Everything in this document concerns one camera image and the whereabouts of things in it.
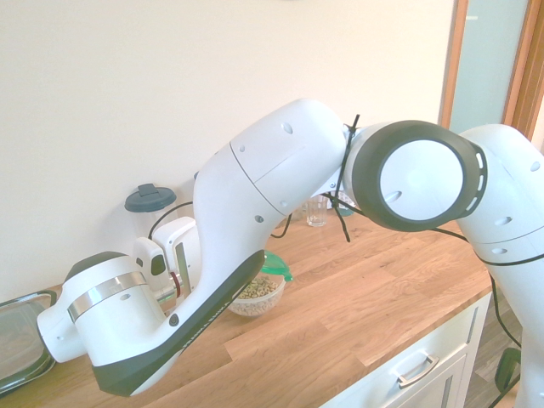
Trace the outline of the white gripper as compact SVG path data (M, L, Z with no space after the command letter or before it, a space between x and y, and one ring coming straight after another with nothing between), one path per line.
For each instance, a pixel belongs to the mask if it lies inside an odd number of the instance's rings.
M191 294L201 277L201 247L196 221L182 217L164 224L152 235L164 251L169 272L179 280L181 292Z

